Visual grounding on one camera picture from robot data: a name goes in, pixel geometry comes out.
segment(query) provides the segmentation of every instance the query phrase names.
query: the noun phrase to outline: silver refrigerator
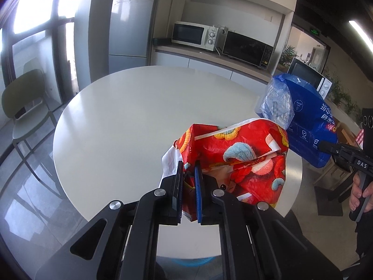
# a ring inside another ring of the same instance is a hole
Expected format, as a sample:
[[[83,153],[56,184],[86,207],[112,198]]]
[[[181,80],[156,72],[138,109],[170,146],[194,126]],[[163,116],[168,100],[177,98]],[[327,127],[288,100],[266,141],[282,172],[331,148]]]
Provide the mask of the silver refrigerator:
[[[150,61],[157,0],[113,0],[109,33],[109,73]]]

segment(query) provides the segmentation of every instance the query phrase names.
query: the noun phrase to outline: black microwave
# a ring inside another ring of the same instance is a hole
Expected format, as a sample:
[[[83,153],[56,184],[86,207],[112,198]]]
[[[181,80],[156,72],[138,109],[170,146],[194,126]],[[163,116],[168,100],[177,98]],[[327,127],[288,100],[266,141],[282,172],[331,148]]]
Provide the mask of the black microwave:
[[[267,69],[273,47],[239,33],[228,31],[222,53],[228,57],[242,60]]]

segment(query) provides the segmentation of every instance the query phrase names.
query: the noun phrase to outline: black ceiling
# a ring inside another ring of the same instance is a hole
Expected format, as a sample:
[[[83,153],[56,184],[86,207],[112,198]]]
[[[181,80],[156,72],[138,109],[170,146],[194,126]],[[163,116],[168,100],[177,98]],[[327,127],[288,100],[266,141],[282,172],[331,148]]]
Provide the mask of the black ceiling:
[[[355,20],[373,39],[373,0],[297,0],[295,13],[336,42],[373,81],[373,53],[348,23]]]

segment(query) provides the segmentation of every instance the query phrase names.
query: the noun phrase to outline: person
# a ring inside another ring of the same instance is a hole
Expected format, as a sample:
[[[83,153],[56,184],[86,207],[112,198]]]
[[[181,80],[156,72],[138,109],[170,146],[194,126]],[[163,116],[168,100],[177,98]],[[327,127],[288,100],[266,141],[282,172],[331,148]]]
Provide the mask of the person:
[[[359,222],[356,223],[355,233],[357,233],[356,252],[361,257],[369,250],[373,244],[373,182],[362,192],[360,186],[360,177],[357,172],[354,175],[354,182],[351,189],[349,206],[355,210],[359,206],[359,198],[369,197],[369,202],[364,209]]]

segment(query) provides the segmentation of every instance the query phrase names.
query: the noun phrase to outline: human hand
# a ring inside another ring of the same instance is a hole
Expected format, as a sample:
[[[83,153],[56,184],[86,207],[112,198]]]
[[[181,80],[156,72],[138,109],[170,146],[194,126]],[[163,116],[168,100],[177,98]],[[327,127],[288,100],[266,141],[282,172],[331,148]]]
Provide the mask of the human hand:
[[[373,209],[373,196],[372,196],[373,182],[371,182],[368,185],[368,187],[365,189],[363,193],[361,192],[361,189],[359,188],[359,186],[360,186],[360,177],[359,177],[359,173],[357,172],[354,176],[354,183],[352,185],[349,206],[351,210],[355,210],[360,205],[359,198],[361,198],[361,194],[364,198],[370,197],[369,202],[364,210],[364,213],[366,213]]]

